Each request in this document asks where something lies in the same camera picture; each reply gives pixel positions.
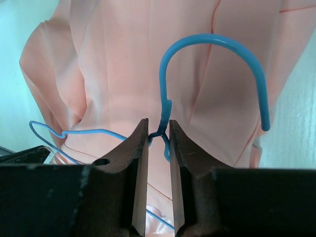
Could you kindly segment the salmon pink skirt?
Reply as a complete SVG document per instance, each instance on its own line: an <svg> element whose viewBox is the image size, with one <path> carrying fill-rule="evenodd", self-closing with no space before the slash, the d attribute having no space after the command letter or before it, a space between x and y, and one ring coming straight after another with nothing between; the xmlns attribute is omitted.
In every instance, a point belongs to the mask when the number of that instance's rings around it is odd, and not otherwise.
<svg viewBox="0 0 316 237"><path fill-rule="evenodd" d="M181 38L219 34L248 48L266 74L273 108L316 27L313 0L62 0L20 58L45 123L56 132L158 129L158 71ZM256 168L261 129L247 64L212 44L181 49L166 75L171 118L219 161Z"/></svg>

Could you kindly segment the light blue wire hanger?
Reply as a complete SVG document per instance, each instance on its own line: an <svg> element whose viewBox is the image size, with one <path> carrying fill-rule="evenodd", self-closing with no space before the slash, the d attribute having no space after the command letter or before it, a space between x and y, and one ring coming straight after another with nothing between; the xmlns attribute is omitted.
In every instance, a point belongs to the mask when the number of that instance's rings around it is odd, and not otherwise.
<svg viewBox="0 0 316 237"><path fill-rule="evenodd" d="M215 35L215 34L196 34L188 37L184 37L178 41L176 41L172 46L168 48L161 59L161 63L159 66L159 88L160 88L160 100L161 100L161 118L159 122L159 126L156 132L153 132L149 135L149 143L152 143L152 140L156 137L161 137L164 141L164 157L167 161L170 161L170 141L167 137L165 131L167 129L167 124L171 116L172 110L172 101L167 98L167 84L166 84L166 71L167 66L171 58L182 48L187 46L196 45L196 44L213 44L217 46L224 47L237 56L239 56L250 68L253 73L256 82L257 95L258 95L258 104L260 111L260 119L261 119L261 128L264 131L268 131L270 129L270 112L268 109L268 93L266 86L266 77L265 73L262 69L262 66L258 59L250 52L245 46L241 43L230 39L225 36ZM34 129L34 125L38 125L49 130L54 136L58 138L65 138L69 134L97 134L104 133L113 137L116 137L122 141L126 140L126 137L115 133L113 131L109 131L106 129L90 129L90 130L65 130L60 134L53 130L51 127L44 123L40 123L37 121L30 121L29 127L31 131L44 143L53 148L55 151L59 152L63 156L65 156L68 160L74 162L75 164L79 164L79 162L63 151L57 148L55 145L48 142L42 136L40 136L36 130Z"/></svg>

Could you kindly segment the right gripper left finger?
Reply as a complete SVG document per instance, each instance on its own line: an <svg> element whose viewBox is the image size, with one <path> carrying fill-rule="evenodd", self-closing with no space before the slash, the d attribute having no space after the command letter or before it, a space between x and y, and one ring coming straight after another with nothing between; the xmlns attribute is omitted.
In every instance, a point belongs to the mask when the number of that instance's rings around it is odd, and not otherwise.
<svg viewBox="0 0 316 237"><path fill-rule="evenodd" d="M143 237L148 120L91 165L0 164L3 237Z"/></svg>

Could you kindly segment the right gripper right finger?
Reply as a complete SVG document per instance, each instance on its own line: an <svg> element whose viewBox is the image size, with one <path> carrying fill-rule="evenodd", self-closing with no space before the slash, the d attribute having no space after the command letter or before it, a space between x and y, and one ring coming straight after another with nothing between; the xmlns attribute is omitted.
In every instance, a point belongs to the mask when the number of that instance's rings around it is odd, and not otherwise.
<svg viewBox="0 0 316 237"><path fill-rule="evenodd" d="M176 236L315 236L314 170L232 168L169 124Z"/></svg>

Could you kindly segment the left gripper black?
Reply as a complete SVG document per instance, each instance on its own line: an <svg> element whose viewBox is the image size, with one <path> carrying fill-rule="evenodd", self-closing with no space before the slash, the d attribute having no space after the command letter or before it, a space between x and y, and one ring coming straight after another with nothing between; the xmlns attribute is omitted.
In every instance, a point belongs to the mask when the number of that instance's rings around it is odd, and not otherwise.
<svg viewBox="0 0 316 237"><path fill-rule="evenodd" d="M27 164L40 163L43 164L51 151L45 146L37 146L17 153L0 157L0 163L5 164Z"/></svg>

